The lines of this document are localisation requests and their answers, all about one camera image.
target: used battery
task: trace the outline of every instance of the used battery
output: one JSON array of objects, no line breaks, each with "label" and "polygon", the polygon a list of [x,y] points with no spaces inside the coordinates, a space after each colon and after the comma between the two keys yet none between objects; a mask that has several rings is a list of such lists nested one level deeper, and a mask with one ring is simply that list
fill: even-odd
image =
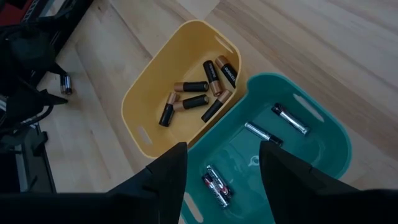
[{"label": "used battery", "polygon": [[223,92],[223,89],[213,62],[211,60],[207,60],[203,63],[203,68],[205,69],[213,96],[219,96]]},{"label": "used battery", "polygon": [[206,81],[174,83],[176,92],[206,92],[207,90],[209,90],[209,84]]},{"label": "used battery", "polygon": [[276,115],[279,115],[286,122],[288,122],[291,126],[293,126],[297,131],[300,131],[303,135],[308,134],[310,128],[301,123],[297,118],[287,112],[286,108],[284,108],[280,103],[276,103],[274,107],[271,109]]},{"label": "used battery", "polygon": [[266,141],[271,141],[271,142],[277,144],[278,146],[282,146],[282,144],[283,144],[283,141],[281,139],[279,139],[277,136],[268,133],[267,131],[256,126],[255,124],[246,122],[244,124],[244,127],[247,128],[250,132],[252,132],[256,136],[259,136],[260,138],[262,138]]},{"label": "used battery", "polygon": [[219,173],[212,167],[211,165],[206,166],[207,173],[210,174],[210,177],[214,180],[219,188],[220,192],[226,197],[227,199],[232,198],[232,191],[228,188],[225,184]]},{"label": "used battery", "polygon": [[183,111],[197,106],[207,105],[209,103],[209,98],[203,94],[200,96],[195,96],[186,100],[178,101],[173,104],[175,111]]},{"label": "used battery", "polygon": [[223,94],[221,94],[216,101],[209,107],[209,109],[205,112],[205,114],[201,117],[204,122],[210,120],[210,118],[217,113],[217,111],[224,105],[224,103],[228,100],[228,98],[232,95],[232,93],[228,90],[225,90]]},{"label": "used battery", "polygon": [[178,95],[176,93],[169,94],[166,105],[164,106],[162,116],[160,117],[159,121],[160,125],[164,127],[168,127],[170,125],[170,122],[174,114],[173,103],[176,102],[177,100],[178,100]]},{"label": "used battery", "polygon": [[235,88],[235,81],[238,73],[236,72],[234,67],[232,67],[228,59],[225,56],[221,55],[216,58],[216,64],[221,69],[226,79],[228,79],[232,87]]},{"label": "used battery", "polygon": [[214,197],[216,198],[218,204],[221,206],[221,208],[226,208],[229,203],[227,202],[227,200],[224,198],[224,196],[221,194],[221,192],[219,191],[219,189],[217,188],[215,182],[213,181],[213,179],[211,178],[210,174],[205,174],[202,177],[202,180],[204,181],[204,183],[206,184],[206,186],[210,189],[211,193],[214,195]]},{"label": "used battery", "polygon": [[65,95],[72,94],[72,81],[69,75],[60,75],[61,93]]}]

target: duracell battery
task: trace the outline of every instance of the duracell battery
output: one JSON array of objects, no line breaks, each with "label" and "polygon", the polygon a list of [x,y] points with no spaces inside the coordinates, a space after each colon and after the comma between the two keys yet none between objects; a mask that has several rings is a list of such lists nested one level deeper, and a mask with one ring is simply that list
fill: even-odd
[{"label": "duracell battery", "polygon": [[211,60],[207,60],[205,63],[203,63],[203,68],[205,69],[213,96],[219,96],[222,94],[223,89],[221,87],[220,79],[218,78],[213,62]]},{"label": "duracell battery", "polygon": [[225,77],[228,79],[230,84],[235,88],[235,81],[236,81],[236,76],[238,73],[236,70],[232,67],[230,62],[225,56],[219,56],[216,58],[216,64],[217,66],[221,69]]},{"label": "duracell battery", "polygon": [[197,106],[207,105],[209,103],[209,98],[206,94],[195,96],[186,100],[178,101],[173,104],[175,111],[183,111]]},{"label": "duracell battery", "polygon": [[174,83],[176,92],[206,92],[207,90],[209,90],[209,84],[206,81]]},{"label": "duracell battery", "polygon": [[217,111],[224,105],[224,103],[228,100],[228,98],[232,95],[232,93],[228,90],[225,90],[214,103],[210,106],[210,108],[206,111],[206,113],[201,117],[204,122],[210,120],[210,118],[217,113]]},{"label": "duracell battery", "polygon": [[159,124],[165,127],[170,125],[172,120],[172,116],[174,114],[173,103],[178,100],[178,95],[176,93],[170,93],[167,98],[166,105],[164,106],[164,110],[162,116],[160,117]]}]

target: black and copper battery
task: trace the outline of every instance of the black and copper battery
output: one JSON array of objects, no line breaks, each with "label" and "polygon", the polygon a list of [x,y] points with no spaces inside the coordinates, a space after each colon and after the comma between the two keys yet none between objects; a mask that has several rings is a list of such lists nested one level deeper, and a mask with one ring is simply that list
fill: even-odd
[{"label": "black and copper battery", "polygon": [[250,132],[252,132],[253,134],[255,134],[256,136],[259,136],[260,138],[266,140],[266,141],[271,141],[275,144],[277,144],[278,146],[282,146],[282,144],[284,143],[280,138],[278,138],[277,136],[268,133],[267,131],[263,130],[262,128],[260,128],[259,126],[252,124],[250,122],[246,122],[244,124],[244,127],[249,130]]},{"label": "black and copper battery", "polygon": [[210,120],[210,118],[217,113],[217,111],[224,105],[224,103],[230,98],[232,93],[229,90],[225,90],[217,100],[210,106],[210,108],[201,117],[204,122]]},{"label": "black and copper battery", "polygon": [[209,84],[206,81],[174,83],[176,92],[207,92],[207,90],[209,90]]},{"label": "black and copper battery", "polygon": [[225,198],[231,199],[232,198],[232,191],[229,187],[225,184],[224,180],[221,178],[219,173],[215,170],[215,168],[211,165],[206,166],[207,173],[210,174],[211,178],[217,184],[218,189],[224,195]]},{"label": "black and copper battery", "polygon": [[183,111],[197,106],[207,105],[209,103],[209,98],[206,94],[195,96],[186,100],[178,101],[173,104],[175,111]]},{"label": "black and copper battery", "polygon": [[225,77],[228,79],[229,83],[235,88],[235,82],[238,73],[236,72],[234,67],[232,67],[228,59],[225,56],[221,55],[216,58],[216,64],[221,69]]},{"label": "black and copper battery", "polygon": [[280,103],[276,103],[274,107],[271,109],[276,115],[279,115],[286,122],[288,122],[291,126],[293,126],[297,131],[300,131],[303,135],[308,134],[310,128],[301,123],[297,118],[287,112],[286,108],[284,108]]},{"label": "black and copper battery", "polygon": [[210,174],[205,174],[201,177],[201,179],[204,181],[206,186],[210,189],[211,193],[214,195],[216,198],[218,204],[221,206],[221,208],[226,208],[228,207],[229,203],[227,200],[224,198],[223,194],[220,192],[218,187],[216,186],[214,180],[211,178]]},{"label": "black and copper battery", "polygon": [[203,68],[205,69],[213,96],[220,96],[223,92],[223,89],[221,87],[220,79],[218,78],[213,62],[211,60],[207,60],[205,63],[203,63]]},{"label": "black and copper battery", "polygon": [[165,127],[168,127],[170,125],[170,122],[174,114],[173,103],[175,103],[177,100],[178,100],[178,95],[176,93],[169,94],[166,105],[164,106],[162,116],[160,117],[159,121],[160,125]]}]

